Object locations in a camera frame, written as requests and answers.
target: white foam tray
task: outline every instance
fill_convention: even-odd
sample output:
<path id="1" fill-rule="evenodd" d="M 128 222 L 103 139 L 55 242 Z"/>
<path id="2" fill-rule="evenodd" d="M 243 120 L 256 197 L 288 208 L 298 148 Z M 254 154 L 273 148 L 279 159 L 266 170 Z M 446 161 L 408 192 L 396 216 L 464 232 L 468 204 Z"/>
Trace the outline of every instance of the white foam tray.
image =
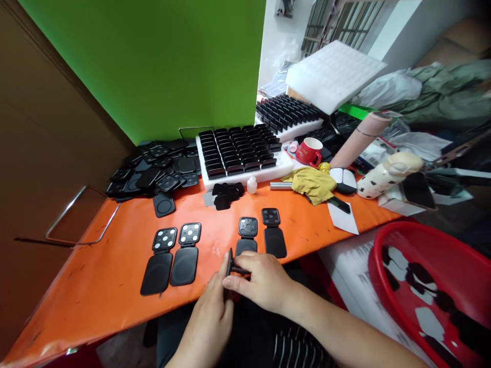
<path id="1" fill-rule="evenodd" d="M 291 128 L 288 128 L 286 131 L 278 132 L 278 134 L 276 134 L 276 137 L 280 138 L 281 143 L 292 141 L 298 136 L 319 129 L 322 126 L 322 123 L 324 123 L 324 120 L 322 119 L 314 120 L 306 123 L 300 123 Z M 254 119 L 254 126 L 258 124 L 264 124 L 264 123 L 256 116 Z"/>
<path id="2" fill-rule="evenodd" d="M 285 176 L 286 174 L 290 174 L 295 163 L 288 153 L 282 149 L 280 152 L 274 153 L 276 158 L 276 166 L 274 167 L 210 180 L 208 178 L 208 173 L 206 172 L 205 158 L 203 156 L 203 148 L 201 147 L 201 140 L 199 139 L 199 136 L 196 137 L 196 145 L 198 147 L 199 164 L 201 165 L 201 177 L 203 179 L 203 184 L 205 185 L 205 190 L 207 191 L 212 190 L 215 184 L 232 184 L 241 182 L 244 184 L 244 186 L 246 186 L 247 180 L 249 180 L 252 174 L 256 175 L 257 182 L 273 180 Z"/>
<path id="3" fill-rule="evenodd" d="M 386 66 L 340 41 L 333 41 L 288 69 L 286 84 L 331 115 Z"/>

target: red plastic basket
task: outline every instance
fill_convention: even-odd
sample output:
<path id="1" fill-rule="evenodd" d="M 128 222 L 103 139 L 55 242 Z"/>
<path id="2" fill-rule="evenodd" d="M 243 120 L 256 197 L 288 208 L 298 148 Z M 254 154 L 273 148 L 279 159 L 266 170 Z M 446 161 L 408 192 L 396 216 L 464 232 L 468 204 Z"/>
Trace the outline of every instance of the red plastic basket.
<path id="1" fill-rule="evenodd" d="M 382 259 L 383 245 L 395 247 L 409 262 L 419 263 L 433 277 L 437 288 L 450 295 L 459 311 L 488 329 L 491 328 L 491 262 L 443 232 L 404 221 L 390 223 L 378 231 L 368 259 L 370 278 L 382 305 L 438 367 L 455 364 L 445 358 L 446 351 L 437 353 L 427 342 L 431 339 L 423 337 L 416 308 L 419 311 L 429 308 L 433 312 L 443 327 L 441 343 L 462 366 L 482 366 L 482 357 L 460 341 L 459 330 L 449 321 L 450 315 L 435 300 L 431 304 L 423 301 L 407 281 L 399 281 L 399 288 L 392 291 Z"/>

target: green wall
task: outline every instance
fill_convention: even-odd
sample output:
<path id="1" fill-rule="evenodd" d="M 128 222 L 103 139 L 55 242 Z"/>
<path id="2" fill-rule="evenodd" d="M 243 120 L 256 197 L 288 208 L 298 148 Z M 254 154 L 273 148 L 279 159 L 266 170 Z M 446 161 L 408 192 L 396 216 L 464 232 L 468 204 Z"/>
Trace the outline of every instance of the green wall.
<path id="1" fill-rule="evenodd" d="M 253 123 L 265 0 L 19 1 L 134 143 Z"/>

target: yellow object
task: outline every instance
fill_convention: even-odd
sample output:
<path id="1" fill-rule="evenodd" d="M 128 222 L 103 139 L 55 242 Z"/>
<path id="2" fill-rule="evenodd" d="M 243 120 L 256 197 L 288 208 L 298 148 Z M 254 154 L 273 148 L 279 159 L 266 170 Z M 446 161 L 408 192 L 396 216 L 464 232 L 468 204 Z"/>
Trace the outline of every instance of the yellow object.
<path id="1" fill-rule="evenodd" d="M 331 169 L 331 165 L 329 163 L 321 163 L 319 165 L 319 170 L 329 174 L 329 170 Z"/>
<path id="2" fill-rule="evenodd" d="M 336 187 L 335 180 L 329 174 L 313 167 L 294 170 L 282 177 L 281 181 L 293 183 L 292 189 L 300 194 L 305 193 L 314 206 L 334 197 L 332 190 Z"/>

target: window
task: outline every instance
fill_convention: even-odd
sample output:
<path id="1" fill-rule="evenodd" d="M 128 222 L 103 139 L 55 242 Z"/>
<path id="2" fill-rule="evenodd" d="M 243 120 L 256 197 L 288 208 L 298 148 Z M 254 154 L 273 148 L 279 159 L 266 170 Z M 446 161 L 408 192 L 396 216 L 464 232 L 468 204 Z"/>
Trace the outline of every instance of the window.
<path id="1" fill-rule="evenodd" d="M 306 57 L 339 40 L 359 50 L 373 26 L 384 1 L 345 2 L 340 0 L 317 0 L 305 31 L 302 56 Z"/>

